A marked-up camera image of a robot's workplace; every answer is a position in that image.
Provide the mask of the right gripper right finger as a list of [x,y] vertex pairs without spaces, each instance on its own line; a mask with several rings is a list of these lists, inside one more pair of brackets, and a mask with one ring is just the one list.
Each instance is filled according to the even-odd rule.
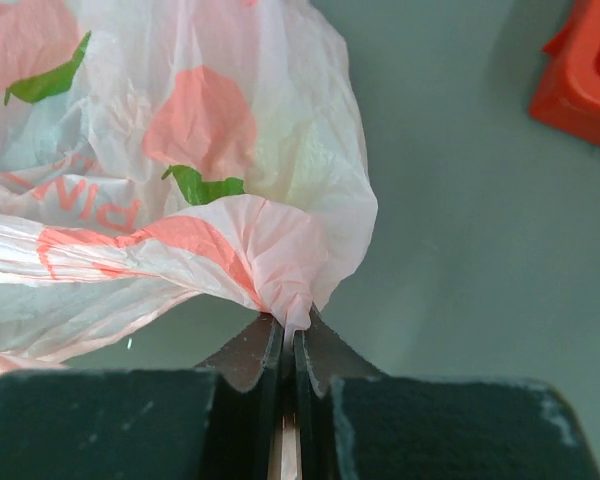
[[598,479],[579,419],[526,378],[395,377],[317,311],[294,338],[307,479]]

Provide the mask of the pink printed plastic bag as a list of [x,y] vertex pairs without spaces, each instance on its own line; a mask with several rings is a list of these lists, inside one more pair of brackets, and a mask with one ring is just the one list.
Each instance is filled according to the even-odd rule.
[[378,204],[307,1],[0,1],[0,375],[201,294],[310,326]]

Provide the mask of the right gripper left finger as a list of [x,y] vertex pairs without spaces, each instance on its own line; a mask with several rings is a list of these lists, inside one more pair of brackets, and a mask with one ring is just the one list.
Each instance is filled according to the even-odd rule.
[[264,479],[283,332],[263,315],[187,369],[0,376],[0,479]]

